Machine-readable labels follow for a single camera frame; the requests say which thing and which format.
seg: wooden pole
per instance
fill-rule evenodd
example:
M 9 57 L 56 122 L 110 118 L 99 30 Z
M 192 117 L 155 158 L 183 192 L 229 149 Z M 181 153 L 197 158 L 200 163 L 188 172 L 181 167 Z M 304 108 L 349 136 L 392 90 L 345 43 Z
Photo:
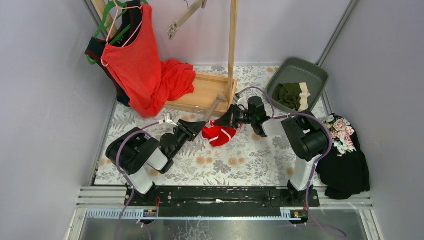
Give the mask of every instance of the wooden pole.
M 101 18 L 103 18 L 103 12 L 105 11 L 106 8 L 106 3 L 104 0 L 91 0 L 91 2 L 93 3 L 93 6 L 98 14 L 98 16 Z M 105 26 L 107 26 L 109 23 L 111 23 L 114 19 L 112 18 L 111 14 L 109 13 L 107 15 L 106 18 L 106 23 L 104 24 Z M 114 36 L 117 33 L 118 29 L 117 26 L 113 26 L 112 28 L 112 32 L 110 33 L 110 36 Z
M 231 16 L 229 20 L 229 56 L 228 56 L 228 92 L 227 100 L 231 104 L 233 92 L 234 53 L 236 51 L 237 8 L 239 0 L 231 0 Z

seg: cable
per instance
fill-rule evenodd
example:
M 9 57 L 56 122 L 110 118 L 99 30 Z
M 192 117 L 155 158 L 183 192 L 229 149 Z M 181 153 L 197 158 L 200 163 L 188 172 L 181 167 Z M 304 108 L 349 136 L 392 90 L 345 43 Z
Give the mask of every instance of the cable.
M 123 174 L 123 177 L 125 178 L 125 180 L 128 182 L 129 186 L 132 188 L 131 191 L 131 195 L 129 196 L 128 200 L 126 201 L 125 206 L 123 207 L 122 211 L 119 214 L 119 218 L 118 218 L 118 223 L 116 224 L 116 228 L 115 228 L 115 236 L 114 239 L 117 240 L 118 239 L 118 229 L 119 229 L 119 225 L 121 222 L 121 218 L 125 213 L 125 210 L 128 208 L 128 205 L 130 205 L 131 200 L 134 197 L 134 193 L 136 192 L 136 189 L 134 188 L 133 182 L 131 182 L 130 178 L 127 176 L 127 174 L 121 169 L 120 164 L 119 164 L 119 160 L 120 160 L 120 156 L 122 153 L 122 150 L 124 149 L 125 144 L 128 143 L 129 140 L 131 140 L 132 138 L 134 138 L 136 135 L 138 134 L 145 134 L 146 136 L 148 136 L 149 138 L 151 138 L 152 136 L 150 134 L 148 134 L 147 132 L 143 131 L 144 129 L 150 128 L 154 125 L 159 124 L 159 122 L 155 122 L 152 123 L 148 126 L 143 127 L 141 130 L 139 131 L 135 131 L 133 133 L 131 133 L 127 138 L 125 138 L 125 140 L 122 142 L 122 144 L 119 146 L 119 150 L 118 153 L 116 154 L 116 168 L 118 169 L 118 172 Z M 150 234 L 150 230 L 148 228 L 146 228 L 147 231 L 149 232 L 149 240 L 152 240 L 152 236 Z
M 159 216 L 159 205 L 161 204 L 161 197 L 157 196 L 156 197 L 156 217 Z
M 142 221 L 140 221 L 140 220 L 137 220 L 137 222 L 135 223 L 135 224 L 139 224 L 139 223 L 141 223 L 141 227 L 142 228 L 146 228 L 147 229 L 147 233 L 148 233 L 148 239 L 149 240 L 152 240 L 152 232 L 150 231 L 150 228 L 147 226 L 147 224 L 145 224 L 144 222 L 142 222 Z
M 247 91 L 247 90 L 249 90 L 249 89 L 257 89 L 257 90 L 259 90 L 259 91 L 261 91 L 262 93 L 263 93 L 263 95 L 265 95 L 265 97 L 266 97 L 266 100 L 268 101 L 268 103 L 271 105 L 271 109 L 272 109 L 272 118 L 274 118 L 275 116 L 276 116 L 276 111 L 274 110 L 274 106 L 273 106 L 273 103 L 271 102 L 271 98 L 270 98 L 270 96 L 268 96 L 268 94 L 264 91 L 264 90 L 262 90 L 262 89 L 260 89 L 259 87 L 256 87 L 256 86 L 248 86 L 248 87 L 246 87 L 245 89 L 243 89 L 243 90 L 241 90 L 241 91 L 239 91 L 237 94 L 242 94 L 242 93 L 244 93 L 245 91 Z
M 312 171 L 310 172 L 310 176 L 309 176 L 309 179 L 308 179 L 308 181 L 307 181 L 307 185 L 306 185 L 306 199 L 305 199 L 305 203 L 306 203 L 306 209 L 307 209 L 307 211 L 309 212 L 309 216 L 312 218 L 312 220 L 315 222 L 315 223 L 312 223 L 312 224 L 310 224 L 310 225 L 312 225 L 312 226 L 317 226 L 317 227 L 319 227 L 320 229 L 322 229 L 324 232 L 326 232 L 327 234 L 329 234 L 329 235 L 331 235 L 331 236 L 333 236 L 333 237 L 336 237 L 336 238 L 338 238 L 338 239 L 347 239 L 348 238 L 348 235 L 343 231 L 343 230 L 341 230 L 341 229 L 339 229 L 339 228 L 337 228 L 337 227 L 335 227 L 335 226 L 331 226 L 331 225 L 327 225 L 327 224 L 321 224 L 321 223 L 318 223 L 317 222 L 317 220 L 315 220 L 315 217 L 314 217 L 314 215 L 312 215 L 312 213 L 311 213 L 311 211 L 310 211 L 310 207 L 309 207 L 309 201 L 308 201 L 308 197 L 309 197 L 309 188 L 311 187 L 311 182 L 312 182 L 312 178 L 314 177 L 314 173 L 315 173 L 315 170 L 317 169 L 317 165 L 318 165 L 318 162 L 321 160 L 321 159 L 323 159 L 323 158 L 325 158 L 326 156 L 327 156 L 327 154 L 329 154 L 329 152 L 331 151 L 331 148 L 332 148 L 332 137 L 331 137 L 331 134 L 330 134 L 330 131 L 329 131 L 329 129 L 327 128 L 327 126 L 323 123 L 323 122 L 321 122 L 320 120 L 318 120 L 316 117 L 314 117 L 314 116 L 311 116 L 311 115 L 308 115 L 308 114 L 306 114 L 306 113 L 301 113 L 301 112 L 299 112 L 299 113 L 292 113 L 292 114 L 289 114 L 289 115 L 285 115 L 285 116 L 278 116 L 278 117 L 276 117 L 275 119 L 276 120 L 278 120 L 278 119 L 286 119 L 286 118 L 289 118 L 289 117 L 292 117 L 292 116 L 302 116 L 302 117 L 306 117 L 306 118 L 309 118 L 309 119 L 312 119 L 312 120 L 314 120 L 315 122 L 317 122 L 319 125 L 321 125 L 321 127 L 324 129 L 324 132 L 325 132 L 325 135 L 326 135 L 326 137 L 327 137 L 327 139 L 328 139 L 328 147 L 327 147 L 327 150 L 324 152 L 324 154 L 322 154 L 318 159 L 316 159 L 315 161 L 314 161 L 314 163 L 313 163 L 313 165 L 312 165 Z M 343 236 L 340 236 L 340 235 L 337 235 L 337 234 L 334 234 L 334 233 L 332 233 L 332 232 L 329 232 L 328 230 L 326 230 L 324 227 L 326 227 L 326 228 L 332 228 L 332 229 L 334 229 L 334 230 L 336 230 L 336 231 L 338 231 L 338 232 L 340 232 L 341 234 L 343 234 Z

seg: black cloth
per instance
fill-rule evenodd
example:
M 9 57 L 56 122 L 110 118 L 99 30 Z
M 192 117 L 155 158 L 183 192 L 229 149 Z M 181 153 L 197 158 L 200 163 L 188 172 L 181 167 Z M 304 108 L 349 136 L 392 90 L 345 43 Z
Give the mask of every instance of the black cloth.
M 128 1 L 127 4 L 128 4 L 128 7 L 141 6 L 141 1 L 140 0 Z M 140 9 L 132 8 L 132 9 L 128 9 L 122 15 L 121 19 L 122 19 L 122 25 L 120 26 L 116 35 L 112 37 L 109 40 L 109 42 L 115 39 L 119 35 L 119 33 L 121 33 L 122 30 L 125 29 L 128 25 L 131 25 L 131 27 L 128 31 L 126 31 L 120 37 L 118 41 L 116 41 L 113 44 L 113 46 L 115 47 L 122 47 L 122 45 L 124 45 L 124 43 L 131 37 L 131 35 L 136 30 L 136 28 L 142 22 L 143 16 Z M 132 39 L 127 43 L 127 45 L 131 44 L 134 41 L 134 39 L 136 39 L 139 32 L 140 32 L 140 29 L 138 29 L 138 31 L 135 33 Z M 121 104 L 123 104 L 124 106 L 130 107 L 130 98 L 128 97 L 127 93 L 116 82 L 114 77 L 109 73 L 108 69 L 104 67 L 101 63 L 101 58 L 105 50 L 105 46 L 106 46 L 106 41 L 92 37 L 90 39 L 87 49 L 85 50 L 85 54 L 90 56 L 90 58 L 92 58 L 93 60 L 96 60 L 97 64 L 103 69 L 103 71 L 107 74 L 110 80 L 112 80 L 113 85 L 116 88 L 116 100 L 120 102 Z
M 299 110 L 301 107 L 302 89 L 299 83 L 278 84 L 272 94 L 272 99 L 289 109 Z
M 358 134 L 345 118 L 331 114 L 324 122 L 331 132 L 332 147 L 319 161 L 316 172 L 328 186 L 325 195 L 337 200 L 370 190 L 370 173 Z

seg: red glove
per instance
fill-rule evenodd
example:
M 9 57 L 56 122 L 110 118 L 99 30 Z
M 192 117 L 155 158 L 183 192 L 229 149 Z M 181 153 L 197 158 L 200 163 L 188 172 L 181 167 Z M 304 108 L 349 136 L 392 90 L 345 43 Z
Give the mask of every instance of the red glove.
M 204 127 L 201 130 L 201 136 L 209 140 L 212 147 L 219 147 L 228 143 L 237 133 L 237 130 L 242 127 L 242 124 L 237 129 L 215 126 L 215 121 L 209 122 L 212 127 Z

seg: red cloth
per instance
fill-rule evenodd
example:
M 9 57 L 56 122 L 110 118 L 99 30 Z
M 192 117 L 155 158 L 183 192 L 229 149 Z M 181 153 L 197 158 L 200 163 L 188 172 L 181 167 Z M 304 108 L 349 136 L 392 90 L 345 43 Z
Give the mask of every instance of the red cloth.
M 129 105 L 143 118 L 154 117 L 166 101 L 194 92 L 193 66 L 175 59 L 161 62 L 152 26 L 152 7 L 143 5 L 140 32 L 125 47 L 107 44 L 102 60 L 128 95 Z
M 234 129 L 222 126 L 215 126 L 215 121 L 210 121 L 209 123 L 212 127 L 204 127 L 201 130 L 201 136 L 204 139 L 209 140 L 209 144 L 212 145 L 212 147 L 219 147 L 228 143 L 236 135 L 237 130 L 243 126 L 242 124 L 240 124 L 237 129 Z

